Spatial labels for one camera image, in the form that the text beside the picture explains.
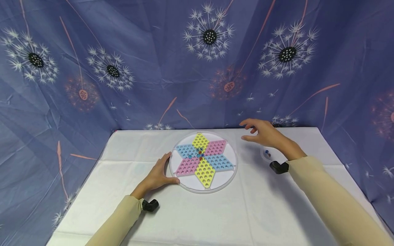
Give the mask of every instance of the round plastic tray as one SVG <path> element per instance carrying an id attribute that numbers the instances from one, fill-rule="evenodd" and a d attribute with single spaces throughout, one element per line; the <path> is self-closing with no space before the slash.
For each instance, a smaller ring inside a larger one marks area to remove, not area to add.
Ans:
<path id="1" fill-rule="evenodd" d="M 200 155 L 197 147 L 204 154 L 202 160 L 197 156 Z M 210 131 L 197 131 L 177 142 L 169 167 L 171 175 L 179 178 L 181 187 L 208 194 L 223 189 L 234 179 L 238 159 L 225 138 Z"/>

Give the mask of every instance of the forearm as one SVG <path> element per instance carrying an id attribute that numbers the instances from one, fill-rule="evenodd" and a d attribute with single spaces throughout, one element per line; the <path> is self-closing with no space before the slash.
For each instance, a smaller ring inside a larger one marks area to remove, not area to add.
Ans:
<path id="1" fill-rule="evenodd" d="M 340 245 L 391 246 L 391 238 L 314 157 L 288 161 L 289 172 Z"/>
<path id="2" fill-rule="evenodd" d="M 142 211 L 142 200 L 125 196 L 86 246 L 119 246 Z"/>

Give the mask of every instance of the pink dandelion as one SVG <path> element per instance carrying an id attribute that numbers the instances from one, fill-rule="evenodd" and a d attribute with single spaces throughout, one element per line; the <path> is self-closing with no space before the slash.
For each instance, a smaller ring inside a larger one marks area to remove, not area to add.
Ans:
<path id="1" fill-rule="evenodd" d="M 378 135 L 394 141 L 394 92 L 379 97 L 372 107 L 372 114 Z"/>
<path id="2" fill-rule="evenodd" d="M 211 79 L 208 88 L 213 91 L 210 96 L 219 100 L 228 100 L 238 95 L 246 80 L 246 76 L 240 74 L 233 66 L 224 70 L 218 70 Z"/>
<path id="3" fill-rule="evenodd" d="M 71 104 L 81 112 L 90 111 L 100 100 L 96 86 L 79 76 L 69 79 L 65 89 Z"/>

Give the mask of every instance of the pink stem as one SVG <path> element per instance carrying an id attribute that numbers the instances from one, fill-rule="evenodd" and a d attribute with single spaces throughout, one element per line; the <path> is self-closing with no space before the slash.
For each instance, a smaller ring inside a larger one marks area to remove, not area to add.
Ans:
<path id="1" fill-rule="evenodd" d="M 60 141 L 58 141 L 58 160 L 59 160 L 59 173 L 61 177 L 61 184 L 63 186 L 63 191 L 64 194 L 66 195 L 67 201 L 69 200 L 69 196 L 67 195 L 66 187 L 64 185 L 64 178 L 63 178 L 63 172 L 61 171 L 61 149 L 60 149 Z"/>
<path id="2" fill-rule="evenodd" d="M 322 132 L 325 124 L 325 117 L 327 115 L 327 110 L 328 110 L 328 97 L 325 98 L 325 110 L 324 110 L 324 120 L 323 120 L 323 126 L 322 126 Z"/>
<path id="3" fill-rule="evenodd" d="M 229 5 L 227 6 L 227 8 L 224 10 L 224 15 L 226 15 L 227 10 L 229 9 L 229 7 L 231 6 L 231 4 L 232 4 L 233 1 L 234 1 L 234 0 L 231 0 L 230 4 L 229 4 Z M 215 30 L 215 28 L 216 28 L 216 26 L 217 26 L 217 24 L 219 23 L 220 20 L 221 20 L 221 18 L 216 22 L 216 24 L 215 24 L 215 26 L 214 26 L 214 30 Z"/>
<path id="4" fill-rule="evenodd" d="M 71 3 L 69 2 L 69 0 L 66 0 L 66 2 L 72 7 L 72 9 L 76 12 L 76 14 L 79 16 L 79 18 L 81 18 L 82 22 L 85 24 L 85 26 L 89 29 L 89 31 L 92 33 L 93 37 L 95 37 L 96 41 L 98 42 L 98 44 L 101 46 L 100 42 L 98 41 L 98 39 L 96 38 L 96 36 L 94 35 L 94 33 L 92 32 L 92 30 L 90 29 L 90 27 L 86 24 L 86 22 L 84 21 L 84 19 L 82 19 L 82 16 L 76 11 L 76 9 L 74 8 L 74 6 L 71 5 Z"/>
<path id="5" fill-rule="evenodd" d="M 323 92 L 323 91 L 325 91 L 325 90 L 328 90 L 328 89 L 331 89 L 331 88 L 333 88 L 333 87 L 336 87 L 336 86 L 338 86 L 338 85 L 340 85 L 340 84 L 330 85 L 330 86 L 324 87 L 323 89 L 321 89 L 321 90 L 319 90 L 319 91 L 316 91 L 315 93 L 313 93 L 312 96 L 310 96 L 308 99 L 306 99 L 305 102 L 303 102 L 300 106 L 298 106 L 298 108 L 296 108 L 293 112 L 291 112 L 290 115 L 292 115 L 294 112 L 296 112 L 297 109 L 299 109 L 302 105 L 304 105 L 309 99 L 311 99 L 311 98 L 314 97 L 315 95 L 317 95 L 317 94 L 319 94 L 320 92 Z"/>
<path id="6" fill-rule="evenodd" d="M 188 120 L 185 116 L 183 116 L 183 115 L 179 112 L 179 110 L 177 110 L 177 111 L 178 111 L 178 114 L 179 114 L 182 118 L 184 118 L 184 119 L 189 123 L 189 125 L 190 125 L 193 129 L 195 129 L 195 128 L 190 124 L 189 120 Z"/>
<path id="7" fill-rule="evenodd" d="M 23 19 L 25 20 L 25 23 L 26 23 L 27 35 L 30 36 L 29 25 L 27 24 L 26 15 L 25 15 L 25 12 L 24 12 L 22 0 L 19 0 L 19 3 L 20 3 L 20 7 L 22 8 Z"/>
<path id="8" fill-rule="evenodd" d="M 70 154 L 70 155 L 75 156 L 75 157 L 79 157 L 79 158 L 83 158 L 83 159 L 88 159 L 88 160 L 95 160 L 95 161 L 97 161 L 97 159 L 90 158 L 90 157 L 86 157 L 86 156 L 83 156 L 83 155 L 76 155 L 76 154 Z"/>
<path id="9" fill-rule="evenodd" d="M 172 100 L 172 102 L 170 103 L 170 105 L 168 105 L 167 109 L 164 111 L 164 114 L 163 114 L 162 117 L 160 118 L 159 123 L 162 121 L 162 119 L 163 119 L 165 113 L 167 113 L 167 111 L 171 108 L 171 106 L 174 104 L 174 102 L 175 102 L 176 99 L 177 99 L 177 97 L 175 97 L 175 98 Z"/>
<path id="10" fill-rule="evenodd" d="M 248 61 L 250 55 L 252 54 L 252 51 L 253 51 L 253 49 L 255 48 L 256 44 L 257 44 L 257 41 L 258 41 L 258 39 L 259 39 L 259 37 L 260 37 L 260 35 L 261 35 L 261 32 L 263 31 L 264 27 L 266 26 L 268 17 L 269 17 L 269 15 L 271 14 L 271 11 L 272 11 L 272 9 L 273 9 L 273 6 L 274 6 L 274 4 L 275 4 L 275 1 L 276 1 L 276 0 L 272 0 L 271 7 L 270 7 L 269 10 L 268 10 L 268 13 L 267 13 L 267 15 L 266 15 L 266 19 L 264 20 L 264 23 L 263 23 L 263 26 L 261 27 L 260 32 L 259 32 L 258 35 L 257 35 L 257 39 L 256 39 L 256 41 L 255 41 L 255 44 L 253 45 L 252 49 L 250 50 L 250 53 L 249 53 L 248 57 L 246 58 L 245 62 L 243 63 L 243 65 L 242 65 L 240 71 L 238 72 L 237 76 L 235 77 L 235 79 L 238 78 L 238 76 L 239 76 L 239 74 L 241 73 L 243 67 L 245 66 L 246 62 Z"/>
<path id="11" fill-rule="evenodd" d="M 79 75 L 81 76 L 81 88 L 83 89 L 83 88 L 84 88 L 84 83 L 82 82 L 82 70 L 81 70 L 81 65 L 79 64 L 78 56 L 77 56 L 77 54 L 76 54 L 76 51 L 75 51 L 74 45 L 72 44 L 72 41 L 71 41 L 71 38 L 70 38 L 69 32 L 67 31 L 67 28 L 66 28 L 66 25 L 64 24 L 64 22 L 63 22 L 63 20 L 62 20 L 61 16 L 59 16 L 59 18 L 60 18 L 61 24 L 63 25 L 64 31 L 66 32 L 66 35 L 67 35 L 67 37 L 69 38 L 69 41 L 70 41 L 71 47 L 72 47 L 72 49 L 73 49 L 73 51 L 74 51 L 74 54 L 75 54 L 75 59 L 76 59 L 76 61 L 78 62 L 78 67 L 79 67 Z"/>

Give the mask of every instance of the table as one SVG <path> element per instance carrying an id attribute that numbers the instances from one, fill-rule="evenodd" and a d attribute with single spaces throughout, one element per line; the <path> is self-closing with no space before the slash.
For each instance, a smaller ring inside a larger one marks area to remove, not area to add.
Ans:
<path id="1" fill-rule="evenodd" d="M 279 128 L 383 223 L 317 128 Z M 117 131 L 48 246 L 83 246 L 130 194 L 158 158 L 185 135 L 198 130 Z M 122 245 L 263 246 L 336 245 L 289 173 L 276 175 L 260 155 L 260 146 L 241 140 L 244 129 L 205 129 L 226 138 L 238 155 L 238 172 L 223 190 L 194 194 L 177 185 L 146 197 L 159 209 L 142 212 Z M 280 152 L 271 152 L 284 160 Z"/>

